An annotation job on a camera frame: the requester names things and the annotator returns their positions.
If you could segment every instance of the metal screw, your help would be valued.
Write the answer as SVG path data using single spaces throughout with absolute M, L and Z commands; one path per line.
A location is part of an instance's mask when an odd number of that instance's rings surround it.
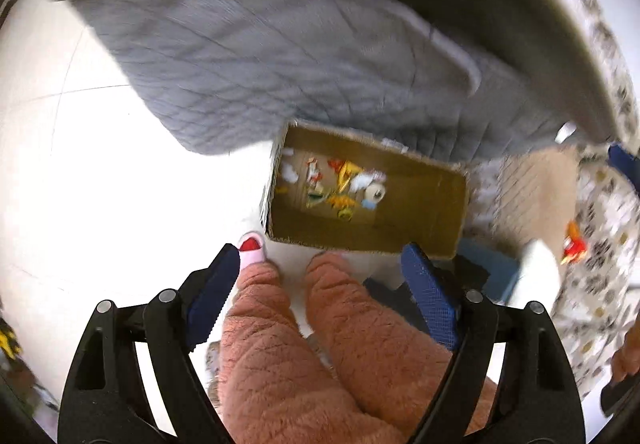
M 532 301 L 529 303 L 529 308 L 536 314 L 542 314 L 545 311 L 545 307 L 539 301 Z
M 162 302 L 162 303 L 169 303 L 170 301 L 173 301 L 175 298 L 175 290 L 173 289 L 166 289 L 163 290 L 159 295 L 158 295 L 158 299 Z
M 465 296 L 471 303 L 480 303 L 482 301 L 482 293 L 475 289 L 466 291 Z
M 100 314 L 104 314 L 108 312 L 111 308 L 111 302 L 108 299 L 103 299 L 98 306 L 95 308 Z

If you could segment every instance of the pink slipper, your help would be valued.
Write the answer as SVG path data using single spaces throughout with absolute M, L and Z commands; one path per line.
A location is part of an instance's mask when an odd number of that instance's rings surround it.
M 261 264 L 266 261 L 264 252 L 264 237 L 257 231 L 249 231 L 238 240 L 240 251 L 240 270 L 251 264 Z

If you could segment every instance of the human hand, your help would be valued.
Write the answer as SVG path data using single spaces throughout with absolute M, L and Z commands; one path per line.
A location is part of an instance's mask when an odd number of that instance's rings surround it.
M 640 316 L 625 335 L 625 343 L 613 354 L 611 373 L 613 382 L 634 376 L 640 370 Z

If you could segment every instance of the pajama pants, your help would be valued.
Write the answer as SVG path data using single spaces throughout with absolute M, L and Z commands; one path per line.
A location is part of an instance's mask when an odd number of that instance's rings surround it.
M 373 300 L 336 254 L 305 277 L 306 315 L 338 379 L 298 332 L 270 263 L 240 272 L 220 344 L 218 392 L 238 444 L 402 444 L 414 433 L 450 353 Z M 484 427 L 495 385 L 485 383 L 468 432 Z

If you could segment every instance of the cardboard box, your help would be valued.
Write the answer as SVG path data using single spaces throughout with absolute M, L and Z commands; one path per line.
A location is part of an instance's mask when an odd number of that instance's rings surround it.
M 336 189 L 331 159 L 349 161 L 366 170 L 383 172 L 386 189 L 375 209 L 361 205 L 364 191 L 354 199 L 351 215 L 328 202 L 309 206 L 307 163 L 317 160 L 321 187 Z M 295 183 L 278 175 L 282 162 L 296 171 Z M 353 130 L 341 130 L 301 120 L 289 123 L 274 145 L 271 185 L 263 201 L 263 225 L 270 239 L 319 249 L 398 253 L 416 242 L 431 258 L 456 253 L 466 209 L 466 179 L 458 172 L 393 142 L 380 142 Z M 283 192 L 283 185 L 288 190 Z

